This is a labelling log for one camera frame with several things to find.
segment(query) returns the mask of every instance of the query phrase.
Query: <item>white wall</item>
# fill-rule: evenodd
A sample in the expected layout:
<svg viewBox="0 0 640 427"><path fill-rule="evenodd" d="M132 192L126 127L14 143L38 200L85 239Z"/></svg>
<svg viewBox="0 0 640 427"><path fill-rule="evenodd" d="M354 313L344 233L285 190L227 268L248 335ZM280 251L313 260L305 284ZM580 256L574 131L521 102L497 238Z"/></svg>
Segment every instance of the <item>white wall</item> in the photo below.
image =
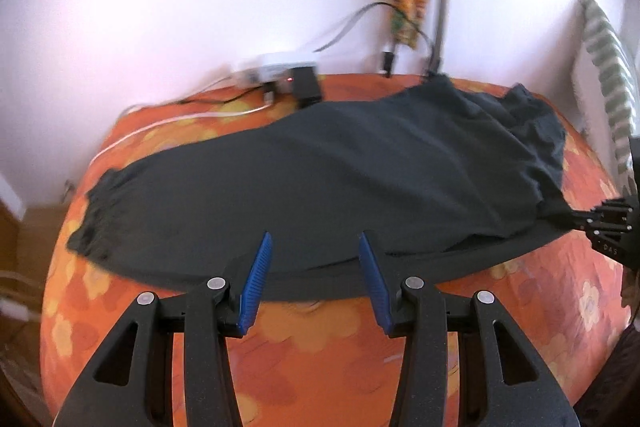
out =
<svg viewBox="0 0 640 427"><path fill-rule="evenodd" d="M15 193L14 188L9 184L2 174L0 174L0 201L4 203L4 207L14 214L17 219L22 220L26 208L20 196Z"/></svg>
<svg viewBox="0 0 640 427"><path fill-rule="evenodd" d="M309 49L371 1L0 0L0 172L28 203L54 201L124 107L178 96L242 58ZM598 1L619 25L623 0ZM375 69L387 22L370 13L319 69ZM578 36L574 0L451 0L444 68L522 82L575 116ZM417 72L422 54L403 53L397 72Z"/></svg>

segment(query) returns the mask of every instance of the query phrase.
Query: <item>metal pivot screw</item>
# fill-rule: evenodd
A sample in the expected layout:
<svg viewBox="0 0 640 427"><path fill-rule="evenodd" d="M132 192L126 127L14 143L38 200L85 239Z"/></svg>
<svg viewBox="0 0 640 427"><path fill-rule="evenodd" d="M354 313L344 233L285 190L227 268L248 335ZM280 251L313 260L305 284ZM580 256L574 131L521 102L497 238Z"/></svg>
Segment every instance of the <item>metal pivot screw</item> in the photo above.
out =
<svg viewBox="0 0 640 427"><path fill-rule="evenodd" d="M495 301L495 297L491 292L482 290L481 292L478 292L478 300L482 302L482 304L492 304Z"/></svg>
<svg viewBox="0 0 640 427"><path fill-rule="evenodd" d="M213 277L207 281L207 287L210 290L222 290L225 287L226 281L222 277Z"/></svg>
<svg viewBox="0 0 640 427"><path fill-rule="evenodd" d="M138 304L146 306L147 304L151 304L155 298L156 297L151 292L142 292L140 295L138 295L136 301L138 301Z"/></svg>
<svg viewBox="0 0 640 427"><path fill-rule="evenodd" d="M404 281L404 284L406 284L412 290L419 290L424 286L424 281L419 277L407 277Z"/></svg>

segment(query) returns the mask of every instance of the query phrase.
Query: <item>black power adapter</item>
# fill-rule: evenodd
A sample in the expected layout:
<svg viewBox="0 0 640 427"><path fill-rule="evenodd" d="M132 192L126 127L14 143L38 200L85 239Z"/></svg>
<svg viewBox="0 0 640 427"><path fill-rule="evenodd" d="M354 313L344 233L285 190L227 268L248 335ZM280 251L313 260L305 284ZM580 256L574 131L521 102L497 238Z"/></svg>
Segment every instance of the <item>black power adapter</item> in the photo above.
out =
<svg viewBox="0 0 640 427"><path fill-rule="evenodd" d="M291 68L289 71L292 78L291 92L298 102L298 109L322 102L322 91L314 67Z"/></svg>

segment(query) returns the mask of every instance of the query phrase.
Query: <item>cable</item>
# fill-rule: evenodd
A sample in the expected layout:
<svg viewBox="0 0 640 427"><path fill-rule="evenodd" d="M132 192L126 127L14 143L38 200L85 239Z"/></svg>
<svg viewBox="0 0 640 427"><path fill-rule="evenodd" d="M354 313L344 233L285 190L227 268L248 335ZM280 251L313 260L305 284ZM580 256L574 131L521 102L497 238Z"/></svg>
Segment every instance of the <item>cable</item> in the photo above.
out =
<svg viewBox="0 0 640 427"><path fill-rule="evenodd" d="M186 100L187 98L191 98L192 96L196 96L197 94L200 94L201 92L205 92L205 91L211 89L212 87L217 86L218 84L224 82L225 80L229 80L231 78L232 78L232 76L230 74L228 74L227 76L223 76L222 78L219 78L219 79L207 84L207 86L205 86L205 87L201 87L200 89L198 89L196 91L190 92L189 94L187 94L185 96L181 96L180 98L174 98L173 100L166 100L165 102L152 103L152 104L149 104L149 105L144 105L144 104L141 104L141 103L130 105L129 107L127 107L125 110L123 110L118 115L118 119L117 120L119 120L123 116L128 115L128 114L130 114L132 112L139 111L140 109L145 109L145 108L148 108L148 107L164 107L165 105L172 105L173 103L183 103L184 100Z"/></svg>
<svg viewBox="0 0 640 427"><path fill-rule="evenodd" d="M229 117L232 117L232 116L244 116L246 114L251 114L252 112L262 111L263 109L266 109L267 107L271 107L272 105L273 105L273 96L271 96L271 97L265 96L265 103L264 103L264 105L262 107L257 107L255 109L250 109L250 110L247 110L247 111L240 111L240 112L211 112L211 111L210 112L196 112L196 113L193 113L193 114L182 114L180 116L174 116L173 118L166 118L165 120L159 120L159 121L151 123L149 125L145 125L144 127L141 127L140 129L136 129L135 131L130 132L129 134L123 136L122 138L117 139L115 142L113 142L112 144L108 145L107 147L102 149L100 152L98 152L97 155L95 155L91 159L91 161L89 162L89 165L91 165L93 162L95 162L104 153L106 153L107 151L110 151L114 147L120 145L122 142L124 142L125 140L128 140L132 136L135 136L136 134L139 134L141 132L147 131L149 129L153 129L153 127L157 127L159 125L164 125L165 123L172 123L172 122L176 122L176 121L180 121L180 120L191 120L193 118L229 118Z"/></svg>
<svg viewBox="0 0 640 427"><path fill-rule="evenodd" d="M20 302L27 302L29 304L33 304L34 306L42 307L42 296L36 297L31 295L25 295L22 292L18 292L16 290L12 290L12 289L0 286L0 299L2 299L3 297L16 299L17 301L20 301Z"/></svg>
<svg viewBox="0 0 640 427"><path fill-rule="evenodd" d="M250 92L254 92L255 90L261 89L261 88L262 88L261 85L257 86L257 87L252 87L251 89L247 89L246 91L243 91L242 93L240 93L240 94L238 94L238 95L236 95L236 96L234 96L232 98L228 98L226 100L210 100L210 99L204 100L202 98L197 98L196 100L187 100L187 99L178 100L178 102L175 102L175 103L177 103L178 105L184 105L184 104L187 104L187 103L219 103L219 104L224 105L225 103L231 103L231 102L235 102L236 100L240 100L243 96L249 94Z"/></svg>
<svg viewBox="0 0 640 427"><path fill-rule="evenodd" d="M24 275L21 275L16 272L8 271L8 270L0 270L0 279L13 279L14 281L18 281L28 286L32 286L38 290L44 289L40 284L36 283L33 279L29 279Z"/></svg>
<svg viewBox="0 0 640 427"><path fill-rule="evenodd" d="M392 8L393 10L395 10L395 12L401 16L405 21L407 21L407 23L414 29L416 30L416 32L418 32L420 34L420 36L424 39L424 41L427 43L427 46L431 47L431 49L433 49L433 43L431 42L431 39L428 38L428 36L426 35L425 32L423 32L420 29L420 26L418 26L415 22L413 22L411 19L409 19L409 16L404 13L401 9L399 9L397 6L389 3L389 2L384 2L384 1L377 1L377 2L372 2L370 4L367 4L366 6L363 6L362 8L360 8L356 13L353 14L353 16L351 17L351 19L344 25L344 28L342 29L342 31L340 31L340 33L338 33L333 39L331 39L329 42L327 42L327 44L325 44L324 46L320 46L318 49L314 50L314 53L319 53L319 52L323 52L325 49L330 48L331 46L333 46L335 43L339 42L340 40L342 40L342 38L349 33L353 27L356 25L356 23L362 18L362 16L368 12L369 10L371 10L372 8L375 8L376 6L389 6L390 8Z"/></svg>

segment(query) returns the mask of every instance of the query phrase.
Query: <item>orange floral blanket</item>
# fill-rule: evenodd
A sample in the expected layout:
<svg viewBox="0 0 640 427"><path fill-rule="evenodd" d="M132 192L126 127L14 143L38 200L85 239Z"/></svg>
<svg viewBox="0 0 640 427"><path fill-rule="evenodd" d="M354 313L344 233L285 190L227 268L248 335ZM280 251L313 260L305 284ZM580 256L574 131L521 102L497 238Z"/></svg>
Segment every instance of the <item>orange floral blanket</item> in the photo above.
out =
<svg viewBox="0 0 640 427"><path fill-rule="evenodd" d="M373 74L334 75L322 80L329 100L373 100L417 83ZM456 81L461 89L502 95L506 88ZM259 93L225 106L259 107ZM122 118L105 146L133 130L210 105L147 108ZM52 413L62 405L85 363L120 314L142 291L132 280L104 272L66 249L86 209L85 193L108 168L123 168L162 149L255 128L295 110L284 97L272 108L242 117L182 120L124 140L100 156L79 185L56 244L46 285L41 329L44 393ZM614 195L602 166L579 134L564 121L564 195L574 208L591 208ZM513 315L548 363L562 389L577 401L604 364L628 309L620 307L622 266L594 252L584 234L557 241L492 269L439 285L471 296L492 291ZM172 292L153 289L161 297ZM387 425L398 385L402 339L389 340L378 328L368 299L314 303L263 303L249 334L228 343L245 425L271 427L381 427ZM458 350L449 337L447 426L457 425ZM186 425L182 380L182 338L174 345L174 425Z"/></svg>

